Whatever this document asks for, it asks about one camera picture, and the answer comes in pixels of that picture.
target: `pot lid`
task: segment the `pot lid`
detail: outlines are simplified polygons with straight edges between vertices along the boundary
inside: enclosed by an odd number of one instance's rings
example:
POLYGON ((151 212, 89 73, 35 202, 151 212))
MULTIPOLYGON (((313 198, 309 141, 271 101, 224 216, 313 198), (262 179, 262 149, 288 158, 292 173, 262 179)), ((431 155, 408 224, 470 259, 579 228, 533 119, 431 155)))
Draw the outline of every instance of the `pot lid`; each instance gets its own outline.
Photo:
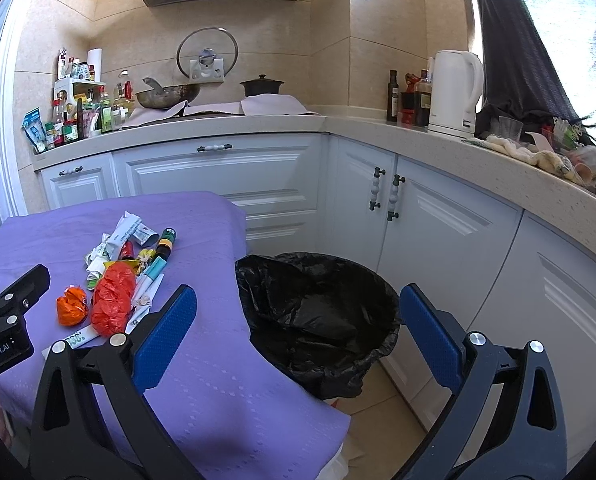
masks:
POLYGON ((275 79, 267 79, 267 74, 260 74, 258 79, 252 79, 250 81, 242 81, 241 85, 246 85, 249 83, 259 83, 260 81, 264 81, 265 83, 280 83, 281 85, 284 84, 284 81, 276 81, 275 79))

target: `orange plastic bag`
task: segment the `orange plastic bag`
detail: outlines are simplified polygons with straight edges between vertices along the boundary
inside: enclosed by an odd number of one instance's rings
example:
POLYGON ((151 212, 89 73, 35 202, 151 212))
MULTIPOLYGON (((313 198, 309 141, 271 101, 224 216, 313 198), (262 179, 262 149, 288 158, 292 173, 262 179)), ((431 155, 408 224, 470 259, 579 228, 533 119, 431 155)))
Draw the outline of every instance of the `orange plastic bag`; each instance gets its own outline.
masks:
POLYGON ((135 288, 135 274, 126 263, 116 262, 106 270, 93 297, 91 324, 98 334, 109 337, 124 332, 135 288))
POLYGON ((64 296, 56 300, 58 323, 63 326, 73 326, 82 322, 89 313, 86 307, 86 293, 79 286, 70 286, 64 291, 64 296))

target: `black pot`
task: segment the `black pot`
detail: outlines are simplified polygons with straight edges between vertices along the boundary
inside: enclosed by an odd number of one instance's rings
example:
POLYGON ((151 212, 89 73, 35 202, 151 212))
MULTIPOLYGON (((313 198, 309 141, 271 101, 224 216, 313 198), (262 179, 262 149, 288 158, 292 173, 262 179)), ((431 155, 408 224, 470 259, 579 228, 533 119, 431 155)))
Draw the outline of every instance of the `black pot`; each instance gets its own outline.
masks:
POLYGON ((284 85, 284 81, 267 79, 265 74, 260 74, 260 79, 252 79, 240 84, 245 88, 245 95, 251 97, 260 94, 279 94, 280 86, 284 85))

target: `purple tablecloth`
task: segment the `purple tablecloth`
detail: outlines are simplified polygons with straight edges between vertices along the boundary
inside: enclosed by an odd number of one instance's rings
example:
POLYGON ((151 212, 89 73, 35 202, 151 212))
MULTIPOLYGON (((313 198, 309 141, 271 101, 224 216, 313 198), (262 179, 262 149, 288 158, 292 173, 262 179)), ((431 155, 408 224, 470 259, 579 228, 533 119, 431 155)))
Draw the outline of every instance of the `purple tablecloth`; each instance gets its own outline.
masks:
MULTIPOLYGON (((177 231, 154 310, 181 283, 198 298, 187 336, 160 384, 145 393, 164 427, 207 479, 313 480, 339 449, 349 418, 310 396, 251 346, 234 272, 234 262, 247 252, 245 215, 208 192, 90 202, 4 223, 0 292, 35 264, 48 267, 51 286, 25 316, 35 354, 0 375, 2 406, 30 423, 41 351, 74 331, 58 324, 56 298, 69 285, 84 288, 84 255, 103 232, 113 231, 125 210, 155 231, 177 231)), ((118 448, 131 456, 104 391, 98 388, 96 395, 118 448)))

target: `blue gripper pad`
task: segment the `blue gripper pad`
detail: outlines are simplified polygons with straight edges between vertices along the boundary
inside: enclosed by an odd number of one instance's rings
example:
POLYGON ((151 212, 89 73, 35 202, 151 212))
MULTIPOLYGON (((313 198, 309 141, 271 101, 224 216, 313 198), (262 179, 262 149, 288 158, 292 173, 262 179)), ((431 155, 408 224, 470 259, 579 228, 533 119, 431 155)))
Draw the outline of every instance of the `blue gripper pad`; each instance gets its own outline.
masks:
POLYGON ((461 342, 465 333, 456 318, 436 310, 415 284, 404 287, 400 292, 400 316, 435 380, 456 394, 462 385, 465 362, 461 342))
POLYGON ((134 355, 133 384, 141 395, 145 390, 158 386, 195 319, 197 306, 195 291, 190 286, 184 286, 134 355))

